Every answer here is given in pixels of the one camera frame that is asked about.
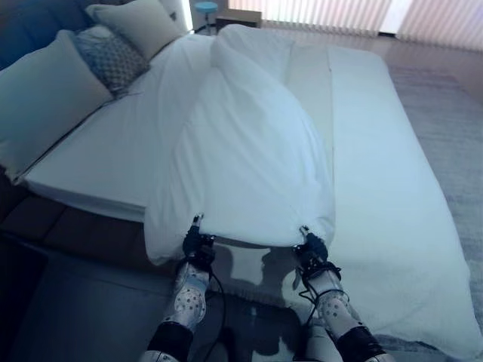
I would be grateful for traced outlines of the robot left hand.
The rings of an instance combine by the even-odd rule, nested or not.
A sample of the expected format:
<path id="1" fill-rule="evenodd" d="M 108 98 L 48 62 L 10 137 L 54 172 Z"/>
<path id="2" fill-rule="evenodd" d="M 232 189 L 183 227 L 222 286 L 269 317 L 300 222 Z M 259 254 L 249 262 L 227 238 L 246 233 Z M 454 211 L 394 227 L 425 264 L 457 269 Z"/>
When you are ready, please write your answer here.
<path id="1" fill-rule="evenodd" d="M 202 213 L 194 216 L 183 240 L 183 252 L 188 258 L 214 258 L 215 256 L 213 245 L 216 236 L 200 232 L 203 216 Z"/>

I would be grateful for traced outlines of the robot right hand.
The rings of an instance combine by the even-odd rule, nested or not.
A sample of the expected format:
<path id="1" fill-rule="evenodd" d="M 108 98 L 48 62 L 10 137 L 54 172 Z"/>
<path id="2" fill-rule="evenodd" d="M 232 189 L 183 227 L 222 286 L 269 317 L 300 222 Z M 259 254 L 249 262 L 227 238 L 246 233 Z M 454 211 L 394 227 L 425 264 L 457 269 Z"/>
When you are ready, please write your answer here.
<path id="1" fill-rule="evenodd" d="M 292 247 L 299 263 L 306 264 L 313 259 L 319 262 L 327 262 L 328 249 L 324 241 L 312 233 L 306 225 L 301 226 L 299 231 L 303 236 L 303 243 Z"/>

